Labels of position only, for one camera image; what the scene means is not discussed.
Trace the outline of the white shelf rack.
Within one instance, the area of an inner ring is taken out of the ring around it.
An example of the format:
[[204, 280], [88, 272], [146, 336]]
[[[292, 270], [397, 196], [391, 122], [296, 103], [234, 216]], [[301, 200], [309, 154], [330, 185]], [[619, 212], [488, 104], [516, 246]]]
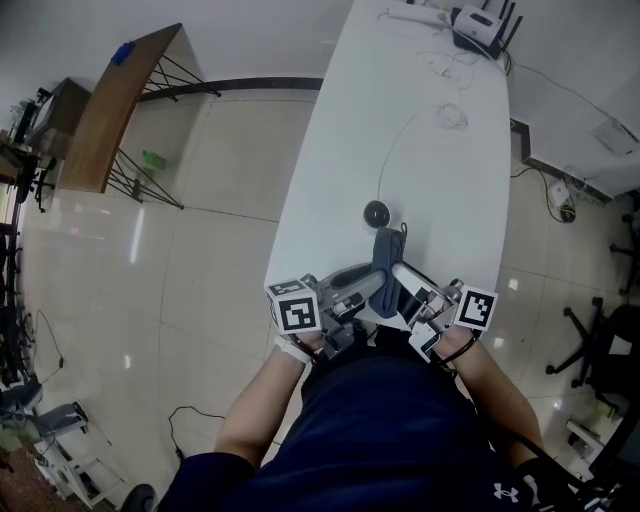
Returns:
[[125, 480], [105, 460], [104, 443], [90, 436], [89, 418], [79, 402], [33, 415], [38, 433], [36, 463], [64, 499], [75, 497], [87, 509], [107, 502]]

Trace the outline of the person's right hand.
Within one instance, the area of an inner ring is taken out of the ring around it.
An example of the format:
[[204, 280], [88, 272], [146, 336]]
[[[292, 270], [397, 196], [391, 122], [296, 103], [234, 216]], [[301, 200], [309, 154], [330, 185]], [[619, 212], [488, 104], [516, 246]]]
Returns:
[[432, 292], [428, 297], [427, 323], [437, 333], [449, 329], [455, 319], [458, 303]]

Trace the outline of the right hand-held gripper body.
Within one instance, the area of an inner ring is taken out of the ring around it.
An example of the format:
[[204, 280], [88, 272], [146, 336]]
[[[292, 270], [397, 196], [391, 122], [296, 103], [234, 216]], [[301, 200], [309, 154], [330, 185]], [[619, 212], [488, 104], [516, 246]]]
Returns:
[[[451, 282], [440, 288], [440, 296], [458, 303], [452, 326], [469, 328], [478, 336], [486, 331], [491, 322], [498, 295], [479, 288], [470, 287], [463, 282]], [[409, 345], [424, 360], [429, 361], [432, 349], [439, 343], [442, 333], [431, 329], [427, 323], [428, 300], [416, 300], [402, 287], [399, 298], [399, 313], [410, 328]]]

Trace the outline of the person's right forearm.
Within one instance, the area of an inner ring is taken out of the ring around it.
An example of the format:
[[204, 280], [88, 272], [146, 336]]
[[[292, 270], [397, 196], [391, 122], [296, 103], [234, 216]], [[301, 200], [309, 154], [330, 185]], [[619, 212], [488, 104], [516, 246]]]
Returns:
[[452, 326], [442, 334], [434, 352], [450, 359], [479, 414], [543, 446], [537, 416], [529, 401], [499, 367], [472, 331]]

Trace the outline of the person's left forearm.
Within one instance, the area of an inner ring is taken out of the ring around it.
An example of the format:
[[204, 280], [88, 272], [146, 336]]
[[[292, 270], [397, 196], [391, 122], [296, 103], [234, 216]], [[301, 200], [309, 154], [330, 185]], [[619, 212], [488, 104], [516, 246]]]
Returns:
[[275, 347], [227, 412], [214, 451], [259, 469], [274, 440], [305, 364]]

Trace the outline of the dark blue cloth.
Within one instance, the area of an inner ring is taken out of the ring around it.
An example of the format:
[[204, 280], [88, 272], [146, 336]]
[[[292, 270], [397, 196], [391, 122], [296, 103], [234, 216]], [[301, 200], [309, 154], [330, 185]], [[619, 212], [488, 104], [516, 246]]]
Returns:
[[381, 272], [384, 284], [370, 297], [369, 304], [371, 309], [384, 319], [392, 318], [397, 314], [402, 285], [392, 270], [396, 264], [403, 262], [407, 230], [405, 223], [401, 224], [399, 230], [388, 227], [379, 228], [375, 237], [371, 272]]

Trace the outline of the white paper notice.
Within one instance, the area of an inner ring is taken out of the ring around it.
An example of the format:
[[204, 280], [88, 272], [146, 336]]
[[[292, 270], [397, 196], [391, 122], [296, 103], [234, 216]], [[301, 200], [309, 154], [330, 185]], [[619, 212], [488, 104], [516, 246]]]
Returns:
[[590, 135], [616, 156], [628, 156], [640, 149], [640, 139], [613, 118], [602, 121]]

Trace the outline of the router with black antennas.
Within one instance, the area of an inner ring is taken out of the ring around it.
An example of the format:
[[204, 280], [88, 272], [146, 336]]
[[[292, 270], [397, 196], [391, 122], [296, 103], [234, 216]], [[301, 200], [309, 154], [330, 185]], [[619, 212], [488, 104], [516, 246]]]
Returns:
[[457, 48], [497, 60], [509, 47], [523, 16], [511, 22], [516, 6], [512, 0], [504, 0], [495, 16], [486, 10], [489, 2], [485, 0], [481, 7], [454, 7], [450, 11], [450, 28]]

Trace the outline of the black chair base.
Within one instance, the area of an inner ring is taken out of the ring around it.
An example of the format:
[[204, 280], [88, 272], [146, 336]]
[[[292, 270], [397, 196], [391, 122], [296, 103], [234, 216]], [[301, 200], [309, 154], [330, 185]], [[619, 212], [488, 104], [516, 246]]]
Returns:
[[640, 190], [629, 193], [632, 199], [631, 211], [621, 217], [621, 222], [629, 234], [629, 247], [620, 247], [614, 243], [609, 246], [612, 254], [629, 258], [630, 268], [625, 284], [619, 289], [619, 295], [627, 297], [635, 285], [640, 286]]

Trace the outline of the person's navy shirt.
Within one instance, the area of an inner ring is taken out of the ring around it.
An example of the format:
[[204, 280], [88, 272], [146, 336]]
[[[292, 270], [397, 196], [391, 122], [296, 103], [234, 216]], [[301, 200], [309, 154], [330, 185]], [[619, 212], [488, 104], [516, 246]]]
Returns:
[[531, 512], [521, 486], [449, 376], [375, 355], [304, 391], [264, 467], [187, 458], [158, 512]]

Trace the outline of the white wristband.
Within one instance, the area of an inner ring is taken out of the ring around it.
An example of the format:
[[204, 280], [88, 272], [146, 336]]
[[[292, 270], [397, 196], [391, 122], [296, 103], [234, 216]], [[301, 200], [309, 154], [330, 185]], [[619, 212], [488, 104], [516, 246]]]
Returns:
[[291, 339], [276, 336], [273, 342], [282, 353], [289, 355], [304, 365], [309, 364], [312, 361], [312, 357], [296, 345]]

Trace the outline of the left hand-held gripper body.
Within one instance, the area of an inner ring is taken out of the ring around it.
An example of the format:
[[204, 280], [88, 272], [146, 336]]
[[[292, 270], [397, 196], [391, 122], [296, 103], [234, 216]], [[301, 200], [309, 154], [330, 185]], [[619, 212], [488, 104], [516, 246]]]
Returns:
[[353, 318], [363, 303], [349, 303], [349, 285], [323, 287], [322, 280], [307, 274], [267, 285], [264, 290], [278, 332], [297, 341], [302, 333], [319, 331], [326, 340], [324, 357], [333, 359], [353, 345], [357, 331]]

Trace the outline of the white desk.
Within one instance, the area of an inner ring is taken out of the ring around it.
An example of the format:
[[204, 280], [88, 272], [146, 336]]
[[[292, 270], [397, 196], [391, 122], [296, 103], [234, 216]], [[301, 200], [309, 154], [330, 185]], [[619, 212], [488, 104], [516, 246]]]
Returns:
[[370, 260], [375, 199], [405, 223], [405, 260], [445, 285], [491, 291], [501, 263], [511, 140], [506, 78], [447, 30], [354, 0], [325, 74], [265, 281]]

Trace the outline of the brown cabinet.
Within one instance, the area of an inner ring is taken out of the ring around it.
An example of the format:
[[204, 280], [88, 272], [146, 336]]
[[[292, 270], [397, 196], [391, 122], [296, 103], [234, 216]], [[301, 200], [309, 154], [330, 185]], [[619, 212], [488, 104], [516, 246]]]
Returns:
[[41, 107], [25, 144], [41, 153], [65, 159], [91, 93], [71, 78], [60, 82]]

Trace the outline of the black office chair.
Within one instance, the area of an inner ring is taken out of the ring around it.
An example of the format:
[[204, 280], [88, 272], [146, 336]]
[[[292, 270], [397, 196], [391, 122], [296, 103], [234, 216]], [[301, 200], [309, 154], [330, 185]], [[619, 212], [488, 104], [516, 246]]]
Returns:
[[563, 309], [581, 345], [561, 364], [547, 366], [545, 373], [557, 375], [580, 362], [579, 375], [571, 381], [571, 387], [590, 386], [598, 401], [622, 417], [640, 400], [640, 306], [623, 304], [606, 315], [603, 305], [601, 297], [592, 299], [588, 328], [571, 308]]

